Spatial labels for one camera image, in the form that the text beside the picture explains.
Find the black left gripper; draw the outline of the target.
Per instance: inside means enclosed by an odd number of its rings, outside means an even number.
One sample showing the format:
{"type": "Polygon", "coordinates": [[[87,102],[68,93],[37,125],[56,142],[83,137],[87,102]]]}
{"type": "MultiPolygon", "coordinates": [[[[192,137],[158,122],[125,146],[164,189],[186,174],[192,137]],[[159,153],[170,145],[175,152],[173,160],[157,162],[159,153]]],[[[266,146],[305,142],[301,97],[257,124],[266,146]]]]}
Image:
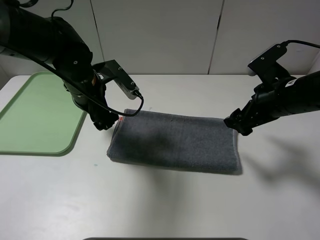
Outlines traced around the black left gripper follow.
{"type": "Polygon", "coordinates": [[[119,115],[106,109],[106,86],[93,69],[64,69],[62,81],[73,103],[88,113],[97,130],[108,130],[119,115]]]}

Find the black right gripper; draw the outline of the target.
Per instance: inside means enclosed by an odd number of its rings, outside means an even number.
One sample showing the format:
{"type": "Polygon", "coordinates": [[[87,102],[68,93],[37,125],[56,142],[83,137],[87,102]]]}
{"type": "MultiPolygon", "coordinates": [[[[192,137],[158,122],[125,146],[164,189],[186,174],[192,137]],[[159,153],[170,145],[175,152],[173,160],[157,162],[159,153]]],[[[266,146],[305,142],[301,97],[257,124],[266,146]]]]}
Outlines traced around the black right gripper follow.
{"type": "Polygon", "coordinates": [[[261,83],[254,88],[254,95],[248,103],[246,121],[243,121],[242,111],[237,108],[223,122],[228,128],[237,130],[242,136],[248,136],[253,132],[250,125],[263,125],[280,117],[288,115],[283,106],[282,94],[286,82],[274,82],[269,85],[261,83]]]}

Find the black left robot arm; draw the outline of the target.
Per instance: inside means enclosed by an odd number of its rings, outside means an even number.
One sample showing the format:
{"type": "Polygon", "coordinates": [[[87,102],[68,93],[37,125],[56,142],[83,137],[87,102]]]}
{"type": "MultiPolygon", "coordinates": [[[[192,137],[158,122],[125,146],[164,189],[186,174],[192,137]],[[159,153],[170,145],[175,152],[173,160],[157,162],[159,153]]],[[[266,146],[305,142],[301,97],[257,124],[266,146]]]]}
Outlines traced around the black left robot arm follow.
{"type": "Polygon", "coordinates": [[[35,0],[0,2],[0,53],[31,60],[60,77],[74,104],[94,126],[108,130],[119,119],[107,109],[106,85],[92,66],[93,53],[63,18],[27,11],[35,0]]]}

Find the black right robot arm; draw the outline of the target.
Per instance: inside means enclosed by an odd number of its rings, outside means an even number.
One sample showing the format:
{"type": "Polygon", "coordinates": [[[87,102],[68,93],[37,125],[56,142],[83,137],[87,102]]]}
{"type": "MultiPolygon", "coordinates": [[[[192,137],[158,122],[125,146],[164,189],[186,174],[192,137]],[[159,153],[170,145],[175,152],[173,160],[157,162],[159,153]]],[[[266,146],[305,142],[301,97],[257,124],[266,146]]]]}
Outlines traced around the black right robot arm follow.
{"type": "Polygon", "coordinates": [[[223,120],[228,128],[243,136],[280,117],[320,110],[319,71],[299,78],[276,78],[272,84],[261,83],[253,91],[243,109],[237,108],[223,120]]]}

